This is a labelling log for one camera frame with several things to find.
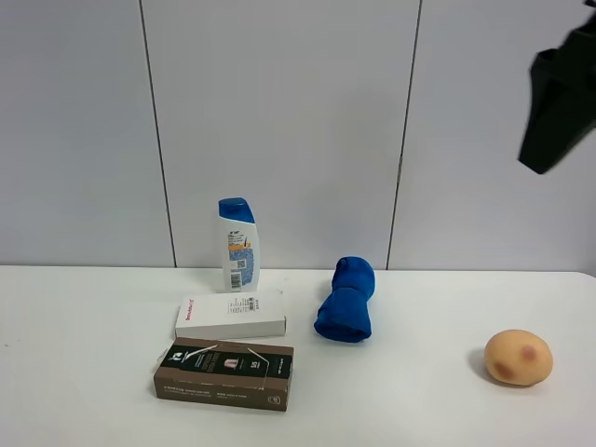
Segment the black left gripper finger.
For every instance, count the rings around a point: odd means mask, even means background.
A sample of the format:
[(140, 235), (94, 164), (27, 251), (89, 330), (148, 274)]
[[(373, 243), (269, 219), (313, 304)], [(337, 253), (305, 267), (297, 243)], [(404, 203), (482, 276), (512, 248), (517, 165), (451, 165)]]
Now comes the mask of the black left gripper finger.
[(595, 129), (595, 87), (570, 87), (548, 76), (532, 78), (532, 101), (518, 160), (543, 175)]

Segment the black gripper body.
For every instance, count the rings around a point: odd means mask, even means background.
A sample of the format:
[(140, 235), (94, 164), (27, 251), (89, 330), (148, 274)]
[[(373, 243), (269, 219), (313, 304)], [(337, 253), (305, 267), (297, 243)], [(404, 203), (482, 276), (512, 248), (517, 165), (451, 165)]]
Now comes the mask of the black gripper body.
[(554, 81), (570, 91), (595, 91), (595, 10), (555, 48), (536, 54), (531, 68), (545, 82)]

